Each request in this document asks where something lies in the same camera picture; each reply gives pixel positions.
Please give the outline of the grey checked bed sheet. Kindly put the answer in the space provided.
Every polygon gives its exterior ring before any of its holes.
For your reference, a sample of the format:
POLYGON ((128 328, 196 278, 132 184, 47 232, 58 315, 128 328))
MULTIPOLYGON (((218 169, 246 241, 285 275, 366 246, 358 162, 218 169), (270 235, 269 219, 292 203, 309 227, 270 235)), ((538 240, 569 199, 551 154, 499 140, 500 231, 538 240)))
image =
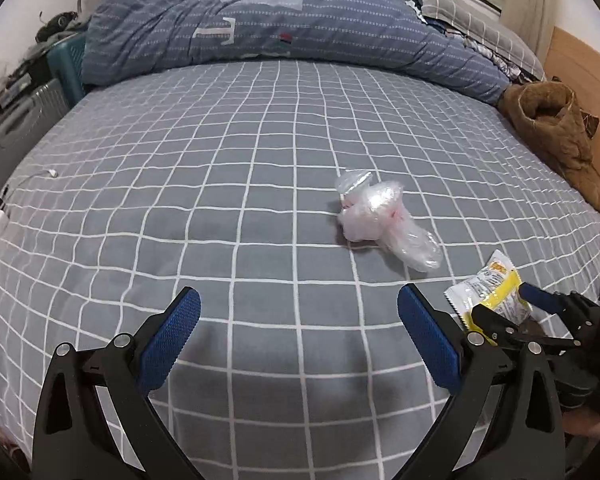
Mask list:
POLYGON ((389 479, 446 398, 396 310, 438 309, 495 249, 598 293, 600 215, 498 111, 419 79, 294 61, 170 70, 94 91, 10 187, 0 425, 30 451, 58 344, 132 333, 186 286, 201 318, 152 400, 209 479, 389 479), (336 179, 396 181, 443 259, 420 273, 338 222, 336 179))

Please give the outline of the brown fleece garment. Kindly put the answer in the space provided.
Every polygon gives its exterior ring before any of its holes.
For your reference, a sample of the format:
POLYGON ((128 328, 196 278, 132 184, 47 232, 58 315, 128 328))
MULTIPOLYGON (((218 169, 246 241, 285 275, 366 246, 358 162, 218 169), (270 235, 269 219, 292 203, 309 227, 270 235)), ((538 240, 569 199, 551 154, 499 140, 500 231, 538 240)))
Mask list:
POLYGON ((502 94, 498 110, 529 150, 600 213, 600 175, 573 90, 561 81, 514 84, 502 94))

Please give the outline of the grey suitcase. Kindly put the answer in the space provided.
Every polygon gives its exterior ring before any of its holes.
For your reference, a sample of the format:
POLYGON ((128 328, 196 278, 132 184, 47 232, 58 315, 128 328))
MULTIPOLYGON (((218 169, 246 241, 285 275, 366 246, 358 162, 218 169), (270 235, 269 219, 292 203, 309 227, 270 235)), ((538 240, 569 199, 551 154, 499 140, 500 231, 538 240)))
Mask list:
POLYGON ((20 162, 68 111, 61 84, 54 78, 3 114, 0 118, 0 192, 20 162))

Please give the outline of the blue quilted duvet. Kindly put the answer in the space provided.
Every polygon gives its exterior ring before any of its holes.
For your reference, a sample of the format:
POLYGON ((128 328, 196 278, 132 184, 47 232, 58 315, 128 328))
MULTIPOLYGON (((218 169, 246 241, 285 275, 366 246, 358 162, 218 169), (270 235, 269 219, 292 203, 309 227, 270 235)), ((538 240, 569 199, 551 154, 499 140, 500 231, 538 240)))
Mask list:
POLYGON ((403 0, 102 0, 88 22, 86 84, 247 58, 380 67, 495 104, 509 78, 403 0))

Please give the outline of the teal plastic stool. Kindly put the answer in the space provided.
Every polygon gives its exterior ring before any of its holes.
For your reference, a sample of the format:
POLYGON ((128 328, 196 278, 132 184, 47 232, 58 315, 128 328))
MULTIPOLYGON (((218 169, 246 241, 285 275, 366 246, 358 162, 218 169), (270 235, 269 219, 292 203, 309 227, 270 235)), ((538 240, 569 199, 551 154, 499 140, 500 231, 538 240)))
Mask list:
POLYGON ((50 73, 60 82, 70 107, 85 96, 82 81, 85 39, 84 32, 77 32, 57 41, 46 54, 50 73))

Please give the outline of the yellow snack wrapper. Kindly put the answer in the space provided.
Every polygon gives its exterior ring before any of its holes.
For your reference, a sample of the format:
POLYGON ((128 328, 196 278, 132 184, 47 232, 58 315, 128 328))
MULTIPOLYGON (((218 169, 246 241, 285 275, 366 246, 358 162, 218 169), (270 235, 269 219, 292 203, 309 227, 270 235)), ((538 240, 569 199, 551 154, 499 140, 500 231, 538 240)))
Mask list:
POLYGON ((513 261, 504 252, 495 249, 483 268, 449 287, 444 296, 466 330, 483 334, 471 317, 472 308, 477 304, 483 304, 515 325, 520 325, 530 316, 528 302, 518 294, 521 284, 522 279, 513 261))

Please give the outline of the grey checked pillow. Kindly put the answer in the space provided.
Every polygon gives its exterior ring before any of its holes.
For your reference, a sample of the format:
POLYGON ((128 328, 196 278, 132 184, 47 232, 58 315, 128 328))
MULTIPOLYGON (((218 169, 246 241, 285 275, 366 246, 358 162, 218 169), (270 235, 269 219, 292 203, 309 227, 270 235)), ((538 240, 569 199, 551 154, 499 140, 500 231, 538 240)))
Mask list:
POLYGON ((466 0, 415 0, 422 17, 491 61, 511 81, 544 80, 542 63, 522 39, 466 0))

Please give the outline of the clear bubble wrap bag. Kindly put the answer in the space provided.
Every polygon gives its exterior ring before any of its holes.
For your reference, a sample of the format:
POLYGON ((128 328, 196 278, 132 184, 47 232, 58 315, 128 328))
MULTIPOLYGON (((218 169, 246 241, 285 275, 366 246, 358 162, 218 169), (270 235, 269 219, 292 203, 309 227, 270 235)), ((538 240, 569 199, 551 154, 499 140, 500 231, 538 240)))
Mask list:
POLYGON ((359 169, 344 170, 336 179, 343 236, 351 243, 374 242, 417 272, 438 270, 440 244, 413 220, 403 203, 403 186, 372 180, 370 170, 359 169))

